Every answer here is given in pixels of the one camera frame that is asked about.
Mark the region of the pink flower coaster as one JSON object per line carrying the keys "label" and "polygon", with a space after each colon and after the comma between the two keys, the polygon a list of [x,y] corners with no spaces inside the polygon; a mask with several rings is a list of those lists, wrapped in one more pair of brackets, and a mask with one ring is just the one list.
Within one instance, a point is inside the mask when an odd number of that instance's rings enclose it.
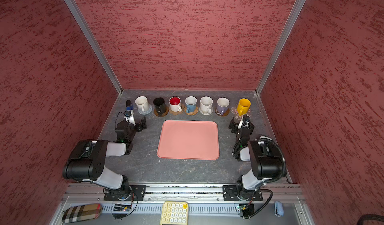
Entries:
{"label": "pink flower coaster", "polygon": [[[252,117],[252,116],[251,116],[251,112],[252,112],[252,110],[251,110],[251,108],[249,108],[249,110],[247,111],[247,115],[248,115],[250,118]],[[242,116],[239,116],[239,113],[237,112],[237,108],[236,108],[236,107],[232,107],[232,108],[231,108],[231,113],[234,114],[234,117],[235,117],[236,120],[241,120]]]}

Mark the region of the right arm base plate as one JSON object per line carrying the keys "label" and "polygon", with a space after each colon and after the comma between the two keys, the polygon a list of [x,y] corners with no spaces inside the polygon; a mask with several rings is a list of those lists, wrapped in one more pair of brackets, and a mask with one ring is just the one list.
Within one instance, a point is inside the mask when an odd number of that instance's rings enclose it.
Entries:
{"label": "right arm base plate", "polygon": [[234,185],[224,185],[222,189],[224,201],[260,202],[263,200],[260,190],[245,190]]}

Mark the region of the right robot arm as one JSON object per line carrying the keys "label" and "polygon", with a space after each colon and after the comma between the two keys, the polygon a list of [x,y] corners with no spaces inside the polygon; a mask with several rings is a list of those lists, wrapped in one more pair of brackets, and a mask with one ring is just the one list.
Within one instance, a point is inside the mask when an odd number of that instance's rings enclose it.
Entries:
{"label": "right robot arm", "polygon": [[251,163],[251,170],[240,176],[237,182],[239,192],[256,191],[286,176],[287,162],[282,149],[267,136],[260,135],[251,140],[255,126],[248,115],[243,115],[240,119],[232,118],[229,129],[236,135],[233,157],[238,161]]}

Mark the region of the cream lace round coaster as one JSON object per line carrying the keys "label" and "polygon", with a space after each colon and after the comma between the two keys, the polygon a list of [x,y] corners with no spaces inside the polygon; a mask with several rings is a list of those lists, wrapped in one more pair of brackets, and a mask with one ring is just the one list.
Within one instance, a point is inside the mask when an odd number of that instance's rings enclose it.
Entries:
{"label": "cream lace round coaster", "polygon": [[200,108],[200,109],[199,109],[199,112],[200,112],[202,115],[208,116],[208,115],[211,115],[213,111],[212,111],[211,108],[208,108],[207,111],[203,111],[203,110]]}

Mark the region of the red interior white mug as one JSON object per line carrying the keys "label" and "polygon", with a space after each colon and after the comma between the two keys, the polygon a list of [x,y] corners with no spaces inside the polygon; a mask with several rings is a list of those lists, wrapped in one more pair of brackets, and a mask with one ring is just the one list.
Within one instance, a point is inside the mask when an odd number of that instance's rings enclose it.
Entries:
{"label": "red interior white mug", "polygon": [[169,99],[169,104],[170,104],[170,110],[173,113],[180,113],[183,111],[181,99],[179,97],[171,97]]}

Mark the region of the grey round coaster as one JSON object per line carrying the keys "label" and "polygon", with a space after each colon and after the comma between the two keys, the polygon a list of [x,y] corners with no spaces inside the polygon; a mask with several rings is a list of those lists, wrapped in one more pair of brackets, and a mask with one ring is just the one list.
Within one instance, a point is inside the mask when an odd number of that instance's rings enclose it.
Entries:
{"label": "grey round coaster", "polygon": [[141,115],[148,115],[148,114],[150,114],[152,111],[153,111],[153,107],[152,107],[151,105],[149,106],[149,109],[148,109],[147,111],[144,111],[144,112],[143,112],[143,110],[142,110],[141,108],[138,108],[138,112],[139,112],[139,114],[141,114]]}

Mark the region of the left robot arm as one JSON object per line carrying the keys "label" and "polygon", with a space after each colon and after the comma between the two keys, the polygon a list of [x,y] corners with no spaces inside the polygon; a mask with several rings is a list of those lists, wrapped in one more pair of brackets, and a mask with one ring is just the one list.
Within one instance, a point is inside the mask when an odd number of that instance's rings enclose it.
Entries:
{"label": "left robot arm", "polygon": [[105,166],[107,157],[127,156],[133,149],[133,139],[137,132],[147,128],[146,117],[137,124],[121,121],[115,126],[117,141],[82,140],[71,152],[63,170],[66,180],[89,182],[110,191],[130,193],[126,176],[117,174]]}

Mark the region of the light blue patterned mug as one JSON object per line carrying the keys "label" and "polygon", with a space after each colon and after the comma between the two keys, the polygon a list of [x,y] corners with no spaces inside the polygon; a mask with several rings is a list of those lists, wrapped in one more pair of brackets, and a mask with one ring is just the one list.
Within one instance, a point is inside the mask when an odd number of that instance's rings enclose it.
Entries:
{"label": "light blue patterned mug", "polygon": [[189,96],[185,99],[185,104],[186,104],[186,113],[187,114],[193,113],[197,108],[197,98],[193,96]]}

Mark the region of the brown paw print coaster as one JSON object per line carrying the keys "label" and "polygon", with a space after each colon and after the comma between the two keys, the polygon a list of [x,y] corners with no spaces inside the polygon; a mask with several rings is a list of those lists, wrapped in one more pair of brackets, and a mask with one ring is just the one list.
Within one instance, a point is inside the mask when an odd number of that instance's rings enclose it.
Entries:
{"label": "brown paw print coaster", "polygon": [[182,113],[184,113],[184,111],[185,111],[185,105],[184,105],[184,104],[182,104],[182,110],[181,110],[180,112],[174,112],[174,111],[172,111],[171,108],[170,108],[170,113],[171,113],[172,115],[174,115],[174,116],[181,115]]}

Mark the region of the glossy amber round coaster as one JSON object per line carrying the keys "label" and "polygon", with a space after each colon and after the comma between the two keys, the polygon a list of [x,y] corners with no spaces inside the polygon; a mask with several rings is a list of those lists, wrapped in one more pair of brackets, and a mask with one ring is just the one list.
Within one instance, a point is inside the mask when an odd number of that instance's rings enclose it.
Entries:
{"label": "glossy amber round coaster", "polygon": [[215,108],[215,113],[216,115],[220,116],[220,117],[226,117],[229,113],[230,113],[230,109],[228,109],[225,113],[221,114],[217,108]]}

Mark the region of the woven tan round coaster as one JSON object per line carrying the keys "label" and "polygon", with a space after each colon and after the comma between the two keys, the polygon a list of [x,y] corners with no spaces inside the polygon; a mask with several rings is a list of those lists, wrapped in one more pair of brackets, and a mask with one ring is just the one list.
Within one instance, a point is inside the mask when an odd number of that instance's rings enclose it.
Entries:
{"label": "woven tan round coaster", "polygon": [[188,116],[194,116],[194,115],[196,115],[199,112],[199,108],[198,107],[196,107],[194,111],[189,112],[189,113],[187,112],[187,110],[188,110],[188,108],[184,107],[184,113],[186,115],[188,115]]}

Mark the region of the black mug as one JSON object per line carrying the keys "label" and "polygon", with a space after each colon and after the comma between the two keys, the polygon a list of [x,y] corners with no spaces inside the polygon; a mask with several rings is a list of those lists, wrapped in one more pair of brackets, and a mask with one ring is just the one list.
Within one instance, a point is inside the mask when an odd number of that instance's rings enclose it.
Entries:
{"label": "black mug", "polygon": [[164,98],[155,98],[153,104],[159,114],[164,113],[167,109]]}

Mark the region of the white mug purple handle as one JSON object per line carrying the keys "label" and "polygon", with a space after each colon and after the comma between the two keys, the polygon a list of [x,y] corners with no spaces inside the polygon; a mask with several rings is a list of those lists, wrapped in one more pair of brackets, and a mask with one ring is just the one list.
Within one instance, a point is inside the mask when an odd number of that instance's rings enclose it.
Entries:
{"label": "white mug purple handle", "polygon": [[230,101],[227,98],[219,98],[217,100],[217,110],[223,114],[229,109]]}

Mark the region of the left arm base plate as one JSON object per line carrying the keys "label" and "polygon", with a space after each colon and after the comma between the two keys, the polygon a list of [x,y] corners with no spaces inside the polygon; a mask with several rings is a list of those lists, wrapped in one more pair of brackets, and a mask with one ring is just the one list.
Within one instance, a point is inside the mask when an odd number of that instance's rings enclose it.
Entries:
{"label": "left arm base plate", "polygon": [[127,189],[111,190],[104,188],[104,201],[142,201],[146,187],[145,185],[128,185]]}

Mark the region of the yellow mug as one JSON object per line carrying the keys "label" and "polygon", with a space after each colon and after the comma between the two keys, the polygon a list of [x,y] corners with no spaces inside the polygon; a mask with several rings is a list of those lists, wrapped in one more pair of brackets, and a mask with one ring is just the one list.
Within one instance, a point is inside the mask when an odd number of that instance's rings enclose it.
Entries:
{"label": "yellow mug", "polygon": [[241,116],[247,114],[250,107],[251,107],[251,101],[250,100],[245,99],[245,98],[240,99],[238,106],[237,106],[238,116],[241,117]]}

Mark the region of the dark brown round coaster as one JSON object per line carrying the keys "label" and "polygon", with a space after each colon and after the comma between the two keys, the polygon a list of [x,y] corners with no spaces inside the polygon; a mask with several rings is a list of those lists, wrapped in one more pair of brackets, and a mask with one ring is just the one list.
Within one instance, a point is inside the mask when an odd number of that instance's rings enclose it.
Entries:
{"label": "dark brown round coaster", "polygon": [[154,114],[157,116],[157,117],[165,117],[167,114],[169,113],[169,108],[166,109],[166,111],[162,114],[159,114],[157,112],[157,110],[154,110]]}

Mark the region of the pink plastic tray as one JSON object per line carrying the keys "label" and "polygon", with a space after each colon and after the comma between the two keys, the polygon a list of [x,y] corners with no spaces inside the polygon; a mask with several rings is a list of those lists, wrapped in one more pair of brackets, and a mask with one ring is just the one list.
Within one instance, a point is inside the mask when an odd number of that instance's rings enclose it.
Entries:
{"label": "pink plastic tray", "polygon": [[217,123],[165,121],[157,155],[162,159],[217,160],[220,156]]}

